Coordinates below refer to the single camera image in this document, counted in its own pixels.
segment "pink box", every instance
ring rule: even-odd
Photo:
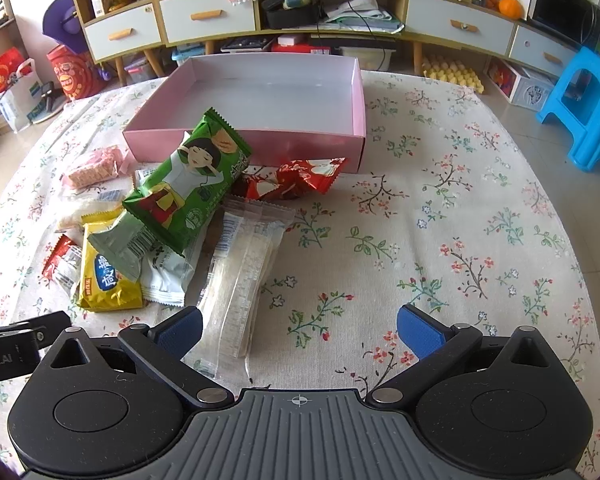
[[[251,164],[346,156],[357,173],[365,145],[358,60],[257,52],[191,57],[162,83],[124,133],[140,162],[162,162],[213,106],[253,149]]]

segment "egg carton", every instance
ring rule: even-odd
[[[451,58],[437,56],[436,54],[430,56],[430,60],[428,57],[423,57],[422,74],[430,79],[473,88],[478,94],[484,92],[484,86],[474,69],[465,67],[462,61],[458,59],[454,61]]]

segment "gray ribbed plate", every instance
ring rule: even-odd
[[[45,476],[28,473],[27,480]],[[364,406],[352,390],[247,390],[201,412],[165,455],[115,480],[475,480],[440,460],[404,416]],[[580,477],[563,471],[552,480]]]

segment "blue plastic stool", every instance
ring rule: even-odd
[[[591,81],[579,99],[565,95],[571,79],[578,70],[588,70]],[[600,160],[600,57],[588,48],[581,48],[564,69],[554,90],[536,118],[544,123],[554,114],[573,136],[569,158],[576,168],[592,171]]]

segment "white drawer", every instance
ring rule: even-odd
[[[575,55],[574,50],[562,46],[557,41],[550,40],[526,27],[518,27],[509,57],[560,76]]]
[[[409,0],[405,25],[408,32],[457,41],[501,56],[507,53],[514,27],[488,12],[449,0]]]
[[[153,4],[126,10],[84,28],[94,60],[160,43]]]
[[[256,30],[253,4],[229,0],[161,0],[168,43]]]

